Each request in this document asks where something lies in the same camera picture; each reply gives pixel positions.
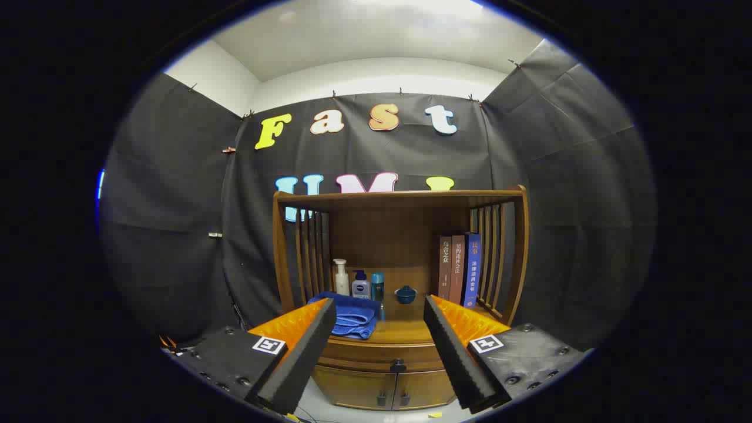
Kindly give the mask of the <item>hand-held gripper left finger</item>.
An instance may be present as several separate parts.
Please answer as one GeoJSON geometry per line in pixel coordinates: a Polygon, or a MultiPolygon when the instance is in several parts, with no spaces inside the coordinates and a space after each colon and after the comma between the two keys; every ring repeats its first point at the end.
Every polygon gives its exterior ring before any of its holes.
{"type": "Polygon", "coordinates": [[[223,327],[166,354],[214,391],[280,415],[296,411],[335,326],[335,300],[322,299],[252,330],[223,327]]]}

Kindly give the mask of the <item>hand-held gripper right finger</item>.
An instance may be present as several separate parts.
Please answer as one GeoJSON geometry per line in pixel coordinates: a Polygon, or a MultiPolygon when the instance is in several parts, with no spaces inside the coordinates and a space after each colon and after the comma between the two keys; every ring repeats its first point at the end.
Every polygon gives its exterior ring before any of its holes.
{"type": "Polygon", "coordinates": [[[424,321],[460,407],[472,414],[523,401],[588,356],[537,325],[508,327],[433,295],[424,321]]]}

